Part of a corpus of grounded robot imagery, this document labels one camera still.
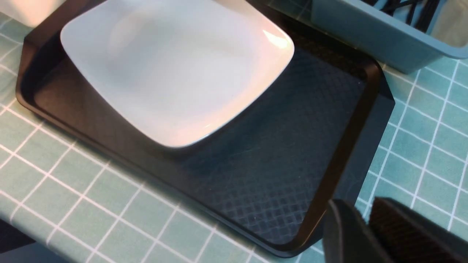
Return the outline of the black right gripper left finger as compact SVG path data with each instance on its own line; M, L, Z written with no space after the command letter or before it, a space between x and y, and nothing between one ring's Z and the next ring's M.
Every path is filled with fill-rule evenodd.
M393 262L361 213L340 199L331 199L327 204L323 249L326 263Z

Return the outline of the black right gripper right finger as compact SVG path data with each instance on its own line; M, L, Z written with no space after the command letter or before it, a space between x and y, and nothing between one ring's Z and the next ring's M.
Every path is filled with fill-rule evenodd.
M392 198L375 198L368 222L396 263L466 263L467 241Z

